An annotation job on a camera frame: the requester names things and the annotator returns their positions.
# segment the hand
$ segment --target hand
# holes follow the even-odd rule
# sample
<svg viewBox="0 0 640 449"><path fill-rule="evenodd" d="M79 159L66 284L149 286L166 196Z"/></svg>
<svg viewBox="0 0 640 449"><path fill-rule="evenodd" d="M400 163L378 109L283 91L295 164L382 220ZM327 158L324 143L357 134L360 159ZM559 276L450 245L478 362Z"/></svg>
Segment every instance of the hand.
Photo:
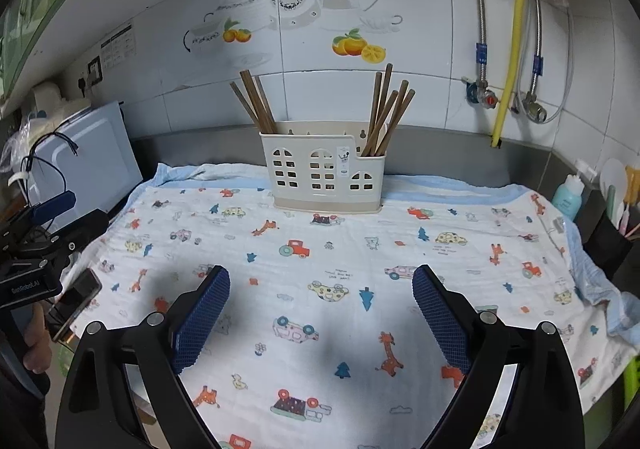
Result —
<svg viewBox="0 0 640 449"><path fill-rule="evenodd" d="M33 305L33 318L24 331L24 342L31 348L24 356L24 367L34 373L44 373L51 365L51 337L44 327L44 310L40 303Z"/></svg>

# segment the orange fruit illustration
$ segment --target orange fruit illustration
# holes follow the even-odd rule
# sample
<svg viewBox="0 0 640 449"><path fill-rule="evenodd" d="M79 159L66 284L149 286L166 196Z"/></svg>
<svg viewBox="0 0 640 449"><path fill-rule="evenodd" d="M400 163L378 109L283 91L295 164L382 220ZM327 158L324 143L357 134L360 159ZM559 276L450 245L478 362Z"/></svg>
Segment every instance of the orange fruit illustration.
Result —
<svg viewBox="0 0 640 449"><path fill-rule="evenodd" d="M346 37L335 38L334 42L331 44L331 48L338 55L347 55L347 51L344 49L344 42L346 41Z"/></svg>
<svg viewBox="0 0 640 449"><path fill-rule="evenodd" d="M382 46L367 44L361 51L362 58L370 64L382 63L386 57L386 50Z"/></svg>
<svg viewBox="0 0 640 449"><path fill-rule="evenodd" d="M344 40L344 50L349 55L360 55L362 50L367 46L367 42L362 38L347 37Z"/></svg>
<svg viewBox="0 0 640 449"><path fill-rule="evenodd" d="M249 32L248 30L240 29L240 30L238 30L238 32L236 33L236 40L237 40L239 43L245 43L245 42L247 42L249 39L251 39L251 32Z"/></svg>
<svg viewBox="0 0 640 449"><path fill-rule="evenodd" d="M225 30L222 38L225 40L225 43L232 43L236 40L236 34L238 34L238 32L232 28L231 30Z"/></svg>

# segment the beige plastic basket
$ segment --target beige plastic basket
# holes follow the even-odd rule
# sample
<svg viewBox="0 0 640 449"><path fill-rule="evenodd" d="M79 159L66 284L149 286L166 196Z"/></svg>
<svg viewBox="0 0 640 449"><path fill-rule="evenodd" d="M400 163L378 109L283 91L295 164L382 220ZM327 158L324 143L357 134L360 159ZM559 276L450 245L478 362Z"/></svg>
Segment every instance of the beige plastic basket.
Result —
<svg viewBox="0 0 640 449"><path fill-rule="evenodd" d="M276 207L378 212L386 156L360 158L369 122L278 122L260 134ZM386 125L380 132L382 140Z"/></svg>

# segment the black utensil holder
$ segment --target black utensil holder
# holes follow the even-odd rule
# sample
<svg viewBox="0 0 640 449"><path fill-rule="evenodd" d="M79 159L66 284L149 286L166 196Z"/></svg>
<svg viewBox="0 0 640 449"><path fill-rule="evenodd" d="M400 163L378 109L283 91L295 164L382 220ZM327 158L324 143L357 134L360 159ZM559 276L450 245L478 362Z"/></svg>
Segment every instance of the black utensil holder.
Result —
<svg viewBox="0 0 640 449"><path fill-rule="evenodd" d="M582 247L611 281L631 250L631 245L631 241L621 235L603 213L593 234Z"/></svg>

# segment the white tiled wall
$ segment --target white tiled wall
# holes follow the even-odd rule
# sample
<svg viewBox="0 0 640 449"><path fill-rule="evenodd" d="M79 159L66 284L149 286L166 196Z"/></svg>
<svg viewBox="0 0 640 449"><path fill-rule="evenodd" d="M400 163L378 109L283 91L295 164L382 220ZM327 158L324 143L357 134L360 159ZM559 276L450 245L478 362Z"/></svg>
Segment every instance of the white tiled wall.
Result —
<svg viewBox="0 0 640 449"><path fill-rule="evenodd" d="M486 0L488 80L502 94L514 0ZM640 150L640 19L628 0L543 0L545 70L538 91L549 115L561 105L568 57L567 3L574 14L574 76L565 108L547 125L507 115L503 136L553 147L569 161L637 162ZM247 42L224 42L225 22ZM167 0L133 20L137 55L104 73L100 102L121 99L132 138L248 122L228 82L259 74L276 118L367 120L373 71L394 64L393 83L417 95L403 123L489 134L496 111L470 106L475 78L476 0ZM385 49L380 63L338 55L335 37L358 29ZM527 89L533 36L527 40ZM65 94L99 44L63 76Z"/></svg>

